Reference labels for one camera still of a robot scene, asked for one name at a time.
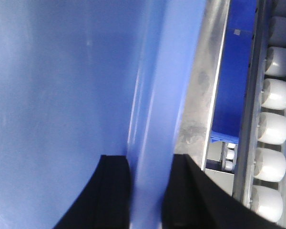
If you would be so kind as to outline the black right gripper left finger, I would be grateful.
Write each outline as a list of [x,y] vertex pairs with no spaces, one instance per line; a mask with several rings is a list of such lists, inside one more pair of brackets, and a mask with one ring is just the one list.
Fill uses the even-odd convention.
[[130,169],[125,156],[102,155],[89,182],[56,229],[127,229]]

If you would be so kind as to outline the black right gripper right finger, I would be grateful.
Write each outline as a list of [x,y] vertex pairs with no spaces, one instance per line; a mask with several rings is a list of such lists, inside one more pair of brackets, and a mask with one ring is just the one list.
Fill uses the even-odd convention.
[[162,204],[164,229],[278,229],[213,182],[188,154],[175,154]]

